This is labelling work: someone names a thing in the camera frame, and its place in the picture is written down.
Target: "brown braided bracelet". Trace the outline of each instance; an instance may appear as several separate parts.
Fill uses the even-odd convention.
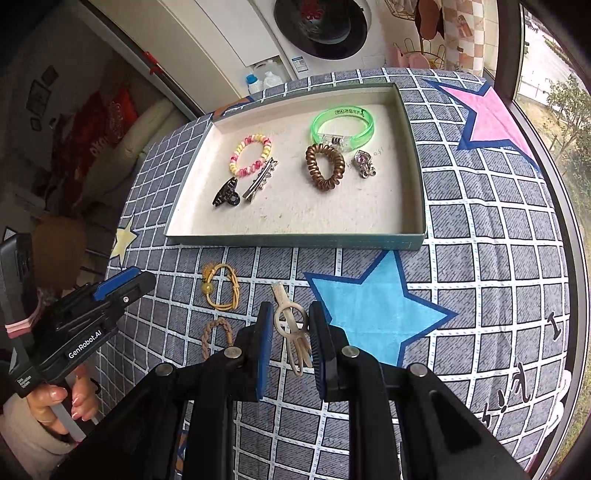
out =
[[[224,317],[218,317],[217,320],[207,322],[203,329],[203,335],[201,335],[201,353],[203,354],[204,360],[209,358],[209,335],[211,334],[213,327],[217,327],[218,325],[221,325],[226,331],[226,341],[228,342],[228,346],[234,345],[232,325],[230,325]]]
[[[333,164],[333,174],[329,179],[324,178],[322,173],[320,173],[318,162],[316,161],[316,155],[318,154],[326,155],[329,162]],[[334,189],[339,184],[339,180],[343,178],[343,173],[345,172],[345,159],[343,155],[330,145],[315,143],[309,146],[308,150],[306,150],[306,163],[308,164],[308,170],[310,171],[310,176],[314,184],[323,192]]]

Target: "pink star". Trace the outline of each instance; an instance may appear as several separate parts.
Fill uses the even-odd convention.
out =
[[[444,83],[429,83],[470,110],[458,150],[512,146],[533,162],[534,154],[525,137],[489,84],[485,83],[478,92],[474,92]]]

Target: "human hand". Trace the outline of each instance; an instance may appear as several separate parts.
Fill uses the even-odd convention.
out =
[[[72,387],[72,418],[74,420],[90,420],[99,409],[99,401],[95,396],[96,386],[90,381],[86,367],[80,365],[74,370],[76,382]],[[40,385],[27,395],[27,402],[33,417],[46,429],[59,435],[68,433],[60,420],[50,408],[59,405],[67,397],[65,388],[55,385]]]

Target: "green bracelet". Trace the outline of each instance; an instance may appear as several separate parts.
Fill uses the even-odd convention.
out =
[[[318,132],[320,126],[328,120],[341,116],[353,116],[363,120],[367,127],[360,134],[353,137],[344,137],[343,135],[321,134]],[[356,150],[365,145],[374,135],[374,119],[371,114],[358,106],[339,106],[330,108],[316,116],[310,127],[312,140],[315,144],[328,144],[337,148],[341,152]]]

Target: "yellow star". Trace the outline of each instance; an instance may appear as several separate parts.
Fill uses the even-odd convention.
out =
[[[117,229],[117,240],[115,242],[115,246],[113,247],[113,251],[111,252],[111,258],[119,257],[119,264],[121,267],[123,267],[123,260],[125,259],[125,253],[127,252],[127,249],[138,237],[136,233],[131,231],[131,223],[133,220],[133,217],[130,218],[125,228]]]

